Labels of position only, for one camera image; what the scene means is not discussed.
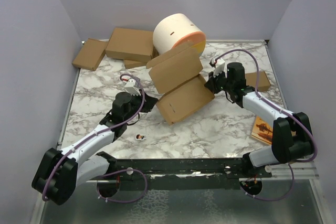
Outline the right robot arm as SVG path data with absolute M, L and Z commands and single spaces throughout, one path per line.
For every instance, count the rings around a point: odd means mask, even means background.
M 272 126 L 271 145 L 246 153 L 241 158 L 242 174 L 254 177 L 266 165 L 303 162 L 305 156 L 316 156 L 306 114 L 285 110 L 248 86 L 241 63 L 227 65 L 222 59 L 213 59 L 209 64 L 214 70 L 208 75 L 206 88 L 214 94 L 223 91 L 229 102 L 249 110 Z

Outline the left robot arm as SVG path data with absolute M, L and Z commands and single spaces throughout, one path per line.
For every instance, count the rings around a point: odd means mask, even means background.
M 76 187 L 86 181 L 98 176 L 112 178 L 116 166 L 96 152 L 120 138 L 129 121 L 140 113 L 150 112 L 157 101 L 147 94 L 119 92 L 111 110 L 92 132 L 66 148 L 50 148 L 44 153 L 31 183 L 32 188 L 42 194 L 43 201 L 51 200 L 62 205 Z

